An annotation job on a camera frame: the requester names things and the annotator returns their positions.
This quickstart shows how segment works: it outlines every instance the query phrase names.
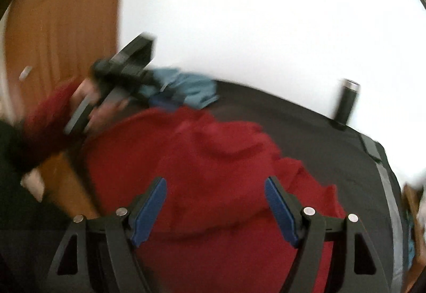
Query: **red sleeve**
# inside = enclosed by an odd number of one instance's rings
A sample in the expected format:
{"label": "red sleeve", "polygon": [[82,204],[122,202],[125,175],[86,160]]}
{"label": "red sleeve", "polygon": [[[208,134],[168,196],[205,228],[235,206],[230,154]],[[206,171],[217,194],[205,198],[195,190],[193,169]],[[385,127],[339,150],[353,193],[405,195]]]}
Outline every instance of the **red sleeve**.
{"label": "red sleeve", "polygon": [[41,163],[71,144],[73,137],[63,129],[71,117],[70,98],[79,85],[73,79],[59,86],[25,118],[23,138],[34,162]]}

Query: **black bedsheet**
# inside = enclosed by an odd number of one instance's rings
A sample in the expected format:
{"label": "black bedsheet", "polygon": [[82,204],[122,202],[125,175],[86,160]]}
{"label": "black bedsheet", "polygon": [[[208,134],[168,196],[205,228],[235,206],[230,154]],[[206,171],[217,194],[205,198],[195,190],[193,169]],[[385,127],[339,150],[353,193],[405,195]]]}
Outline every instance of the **black bedsheet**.
{"label": "black bedsheet", "polygon": [[[244,120],[260,124],[284,156],[301,160],[322,185],[336,184],[338,199],[347,213],[360,216],[378,252],[390,284],[393,271],[393,237],[389,209],[375,162],[365,153],[358,132],[339,131],[329,119],[267,93],[218,82],[220,100],[208,109],[221,121]],[[400,210],[407,269],[408,228],[401,207],[400,186],[377,143]]]}

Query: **red hoodie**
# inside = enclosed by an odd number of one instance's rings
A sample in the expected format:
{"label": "red hoodie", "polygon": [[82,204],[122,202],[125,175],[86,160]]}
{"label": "red hoodie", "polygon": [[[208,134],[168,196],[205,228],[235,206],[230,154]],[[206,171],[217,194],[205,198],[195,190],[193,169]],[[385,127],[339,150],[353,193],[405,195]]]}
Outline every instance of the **red hoodie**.
{"label": "red hoodie", "polygon": [[[141,112],[86,145],[105,212],[127,206],[157,176],[167,198],[138,254],[173,293],[278,293],[295,257],[264,196],[276,175],[303,206],[344,217],[335,186],[321,187],[300,161],[249,122],[221,123],[206,111]],[[332,244],[314,292],[323,292]]]}

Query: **white wall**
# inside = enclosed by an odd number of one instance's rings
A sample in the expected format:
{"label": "white wall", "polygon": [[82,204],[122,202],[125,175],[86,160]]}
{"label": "white wall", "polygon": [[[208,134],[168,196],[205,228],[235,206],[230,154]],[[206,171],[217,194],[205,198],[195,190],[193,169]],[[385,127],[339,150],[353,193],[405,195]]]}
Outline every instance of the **white wall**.
{"label": "white wall", "polygon": [[350,125],[380,141],[400,183],[426,168],[419,0],[121,0],[119,46],[157,36],[174,65],[331,116],[340,80],[361,84]]}
{"label": "white wall", "polygon": [[4,33],[6,31],[8,14],[9,8],[6,10],[5,14],[0,19],[0,103],[2,108],[2,116],[4,116],[8,121],[14,122],[15,115],[9,97],[6,74],[6,56],[4,49]]}

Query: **wooden door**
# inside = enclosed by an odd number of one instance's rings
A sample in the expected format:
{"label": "wooden door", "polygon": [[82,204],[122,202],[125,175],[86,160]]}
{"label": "wooden door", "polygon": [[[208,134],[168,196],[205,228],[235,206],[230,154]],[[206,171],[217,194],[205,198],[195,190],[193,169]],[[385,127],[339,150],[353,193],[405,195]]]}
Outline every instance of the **wooden door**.
{"label": "wooden door", "polygon": [[[13,0],[5,52],[17,119],[59,83],[86,77],[96,59],[116,52],[117,9],[118,0]],[[71,216],[96,215],[62,155],[45,162],[40,173],[46,189]]]}

